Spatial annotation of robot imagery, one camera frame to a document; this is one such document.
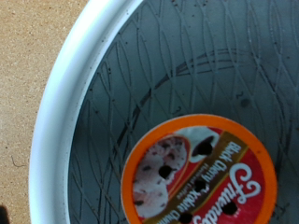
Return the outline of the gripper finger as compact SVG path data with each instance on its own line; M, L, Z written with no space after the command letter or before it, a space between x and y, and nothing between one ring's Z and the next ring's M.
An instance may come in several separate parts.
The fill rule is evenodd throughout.
M9 224L7 209L0 205L0 224Z

